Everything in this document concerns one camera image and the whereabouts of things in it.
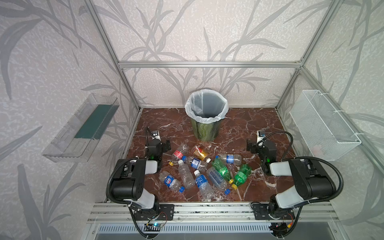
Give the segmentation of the clear bottle red label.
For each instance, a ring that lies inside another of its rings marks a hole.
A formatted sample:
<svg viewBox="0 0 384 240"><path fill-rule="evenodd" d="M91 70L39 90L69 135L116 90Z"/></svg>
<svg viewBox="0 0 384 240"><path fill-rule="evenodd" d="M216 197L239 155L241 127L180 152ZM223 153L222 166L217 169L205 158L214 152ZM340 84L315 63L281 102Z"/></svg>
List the clear bottle red label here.
<svg viewBox="0 0 384 240"><path fill-rule="evenodd" d="M189 146L186 143L181 144L172 154L169 162L170 166L174 166L179 160L182 160L184 156L188 154Z"/></svg>

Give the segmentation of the clear bottle blue label cap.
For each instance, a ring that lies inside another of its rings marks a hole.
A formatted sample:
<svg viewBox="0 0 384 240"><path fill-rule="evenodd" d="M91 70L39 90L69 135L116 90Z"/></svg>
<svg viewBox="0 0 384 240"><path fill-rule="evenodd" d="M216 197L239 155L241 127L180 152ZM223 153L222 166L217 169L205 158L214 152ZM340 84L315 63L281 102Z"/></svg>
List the clear bottle blue label cap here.
<svg viewBox="0 0 384 240"><path fill-rule="evenodd" d="M216 156L223 164L240 166L242 164L242 156L238 154L219 154Z"/></svg>

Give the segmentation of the crushed bottle blue round label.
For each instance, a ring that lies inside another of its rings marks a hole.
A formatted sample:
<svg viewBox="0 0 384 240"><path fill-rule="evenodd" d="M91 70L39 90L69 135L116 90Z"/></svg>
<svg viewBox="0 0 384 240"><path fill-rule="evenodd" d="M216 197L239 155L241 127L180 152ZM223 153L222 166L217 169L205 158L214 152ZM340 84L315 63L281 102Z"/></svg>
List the crushed bottle blue round label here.
<svg viewBox="0 0 384 240"><path fill-rule="evenodd" d="M183 193L185 191L182 183L167 171L161 171L159 179L174 192Z"/></svg>

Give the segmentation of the green bottle yellow cap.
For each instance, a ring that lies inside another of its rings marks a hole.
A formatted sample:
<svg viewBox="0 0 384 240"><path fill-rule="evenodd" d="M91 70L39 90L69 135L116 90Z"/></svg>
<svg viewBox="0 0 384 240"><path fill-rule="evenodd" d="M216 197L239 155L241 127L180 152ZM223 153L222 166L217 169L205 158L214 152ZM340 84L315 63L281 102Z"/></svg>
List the green bottle yellow cap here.
<svg viewBox="0 0 384 240"><path fill-rule="evenodd" d="M215 160L212 163L213 167L218 171L221 177L223 177L224 180L229 182L229 184L232 184L234 182L229 169L226 167L226 165L222 162L219 156L215 157Z"/></svg>
<svg viewBox="0 0 384 240"><path fill-rule="evenodd" d="M252 168L248 164L241 165L239 171L232 179L232 188L237 190L238 187L246 182L248 176L251 174Z"/></svg>

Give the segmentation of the yellow red label bottle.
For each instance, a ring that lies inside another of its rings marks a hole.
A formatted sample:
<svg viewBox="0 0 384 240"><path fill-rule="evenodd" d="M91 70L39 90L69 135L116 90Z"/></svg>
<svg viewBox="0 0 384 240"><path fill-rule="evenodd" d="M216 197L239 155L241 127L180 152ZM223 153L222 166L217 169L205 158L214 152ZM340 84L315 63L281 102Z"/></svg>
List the yellow red label bottle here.
<svg viewBox="0 0 384 240"><path fill-rule="evenodd" d="M201 161L205 161L207 164L211 162L210 154L203 145L195 145L191 152Z"/></svg>

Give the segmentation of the clear bottle no label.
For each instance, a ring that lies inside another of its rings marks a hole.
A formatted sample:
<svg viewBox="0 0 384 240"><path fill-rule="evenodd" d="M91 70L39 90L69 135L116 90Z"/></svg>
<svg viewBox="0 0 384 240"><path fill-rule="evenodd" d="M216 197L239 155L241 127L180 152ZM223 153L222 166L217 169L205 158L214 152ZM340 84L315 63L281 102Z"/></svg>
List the clear bottle no label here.
<svg viewBox="0 0 384 240"><path fill-rule="evenodd" d="M183 162L183 160L179 160L178 165L179 175L182 178L184 187L186 189L192 188L195 185L195 180L190 168Z"/></svg>

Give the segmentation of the small soda water bottle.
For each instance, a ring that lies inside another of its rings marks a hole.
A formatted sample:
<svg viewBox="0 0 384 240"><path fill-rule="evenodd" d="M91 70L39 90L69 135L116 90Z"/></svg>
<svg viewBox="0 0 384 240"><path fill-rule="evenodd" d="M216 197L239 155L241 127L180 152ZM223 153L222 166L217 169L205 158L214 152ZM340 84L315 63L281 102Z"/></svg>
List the small soda water bottle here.
<svg viewBox="0 0 384 240"><path fill-rule="evenodd" d="M201 173L207 170L208 164L205 161L201 161L192 156L183 156L182 160L195 170L199 170Z"/></svg>

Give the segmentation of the blue label white cap bottle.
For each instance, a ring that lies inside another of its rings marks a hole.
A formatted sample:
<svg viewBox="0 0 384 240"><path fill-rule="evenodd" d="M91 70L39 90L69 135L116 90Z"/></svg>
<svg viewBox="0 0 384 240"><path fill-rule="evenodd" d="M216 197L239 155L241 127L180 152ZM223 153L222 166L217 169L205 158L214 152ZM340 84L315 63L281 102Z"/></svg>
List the blue label white cap bottle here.
<svg viewBox="0 0 384 240"><path fill-rule="evenodd" d="M211 201L212 198L215 196L215 192L211 185L209 184L207 178L199 171L194 171L195 175L195 182L197 187L199 188L200 193L202 194L202 197L206 201Z"/></svg>

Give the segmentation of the clear bottle pale blue label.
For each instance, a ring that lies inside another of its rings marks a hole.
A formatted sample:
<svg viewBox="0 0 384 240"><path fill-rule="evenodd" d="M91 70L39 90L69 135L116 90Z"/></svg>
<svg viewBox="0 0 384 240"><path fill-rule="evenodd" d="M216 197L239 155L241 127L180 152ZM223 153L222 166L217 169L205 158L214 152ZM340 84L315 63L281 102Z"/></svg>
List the clear bottle pale blue label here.
<svg viewBox="0 0 384 240"><path fill-rule="evenodd" d="M207 175L219 191L224 192L225 195L230 194L231 190L228 183L214 167L207 170Z"/></svg>

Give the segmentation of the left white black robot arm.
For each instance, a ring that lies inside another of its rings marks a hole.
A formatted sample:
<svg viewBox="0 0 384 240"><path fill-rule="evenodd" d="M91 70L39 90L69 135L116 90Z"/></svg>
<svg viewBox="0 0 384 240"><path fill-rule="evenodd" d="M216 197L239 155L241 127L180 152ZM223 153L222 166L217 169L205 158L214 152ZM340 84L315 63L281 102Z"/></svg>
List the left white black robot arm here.
<svg viewBox="0 0 384 240"><path fill-rule="evenodd" d="M156 174L163 164L163 153L171 150L169 140L153 139L146 143L144 158L118 160L106 187L107 199L113 203L127 205L133 211L160 211L159 200L145 187L145 176Z"/></svg>

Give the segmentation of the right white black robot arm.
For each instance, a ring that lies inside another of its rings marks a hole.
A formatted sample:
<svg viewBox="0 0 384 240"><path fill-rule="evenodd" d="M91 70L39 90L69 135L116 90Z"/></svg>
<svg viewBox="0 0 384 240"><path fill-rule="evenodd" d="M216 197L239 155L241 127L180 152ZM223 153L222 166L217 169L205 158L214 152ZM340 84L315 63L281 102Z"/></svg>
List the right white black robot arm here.
<svg viewBox="0 0 384 240"><path fill-rule="evenodd" d="M277 147L266 140L247 141L247 151L259 156L263 172L268 176L292 177L294 185L270 197L261 208L262 216L279 220L294 208L326 202L344 189L341 172L331 163L316 157L295 157L276 161Z"/></svg>

